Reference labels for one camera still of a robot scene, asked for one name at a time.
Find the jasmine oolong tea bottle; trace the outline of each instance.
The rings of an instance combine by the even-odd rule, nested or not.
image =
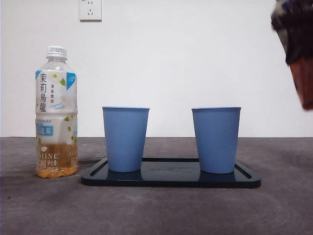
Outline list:
[[[43,178],[73,174],[77,155],[77,79],[67,51],[50,46],[48,62],[36,71],[36,172]]]

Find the cup rim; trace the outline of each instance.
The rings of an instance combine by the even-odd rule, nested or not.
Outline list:
[[[142,109],[142,110],[149,110],[150,108],[126,107],[126,106],[102,106],[102,109]]]
[[[200,108],[192,108],[191,110],[214,110],[214,109],[241,109],[239,106],[233,106],[233,107],[200,107]]]

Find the white wall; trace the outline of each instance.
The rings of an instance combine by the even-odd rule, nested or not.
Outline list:
[[[78,74],[80,137],[104,136],[101,107],[150,107],[147,136],[194,136],[190,108],[242,106],[241,137],[311,137],[270,14],[274,0],[1,1],[1,136],[35,136],[34,72],[48,45]]]

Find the bottle label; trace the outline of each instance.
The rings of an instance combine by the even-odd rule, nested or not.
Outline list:
[[[36,71],[37,172],[62,176],[77,168],[76,74]]]
[[[36,76],[36,113],[75,112],[76,74],[58,70],[39,70]]]

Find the plastic cup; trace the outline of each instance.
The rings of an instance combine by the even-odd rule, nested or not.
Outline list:
[[[192,109],[200,168],[226,174],[234,171],[241,107]]]
[[[149,108],[102,107],[108,167],[133,172],[141,167]]]

